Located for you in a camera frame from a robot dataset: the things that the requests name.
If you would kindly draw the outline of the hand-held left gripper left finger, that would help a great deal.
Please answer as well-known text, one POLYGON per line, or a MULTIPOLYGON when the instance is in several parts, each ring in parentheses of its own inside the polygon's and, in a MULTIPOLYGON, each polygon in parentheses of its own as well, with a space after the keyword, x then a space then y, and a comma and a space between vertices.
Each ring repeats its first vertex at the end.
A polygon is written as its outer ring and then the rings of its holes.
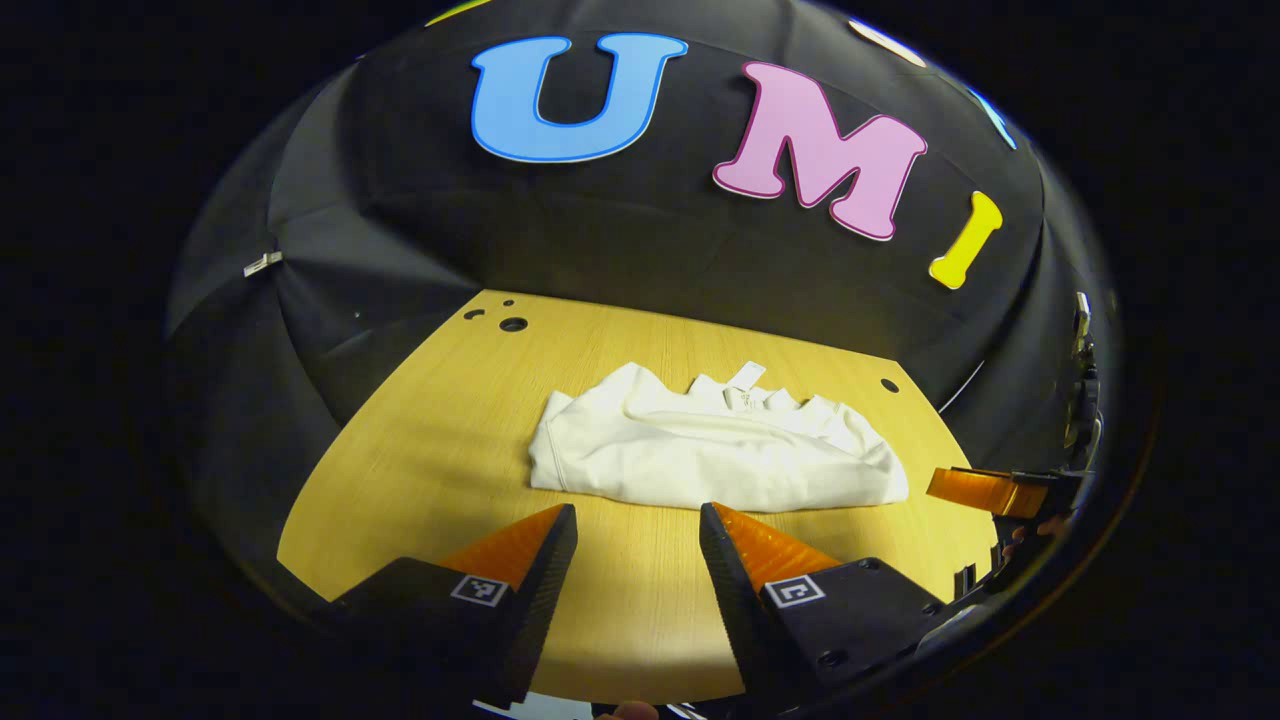
POLYGON ((439 562, 397 559, 335 598, 333 628, 431 708, 507 708, 531 688, 577 541, 558 503, 439 562))

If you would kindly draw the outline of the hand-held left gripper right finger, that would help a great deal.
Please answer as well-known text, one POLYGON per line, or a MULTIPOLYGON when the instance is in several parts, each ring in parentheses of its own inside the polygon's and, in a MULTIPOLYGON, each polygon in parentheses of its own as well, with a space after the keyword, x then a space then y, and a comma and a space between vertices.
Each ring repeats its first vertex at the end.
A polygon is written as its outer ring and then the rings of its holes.
POLYGON ((831 562, 719 503, 699 542, 753 706, 803 706, 900 665, 948 620, 948 605, 876 557, 831 562))

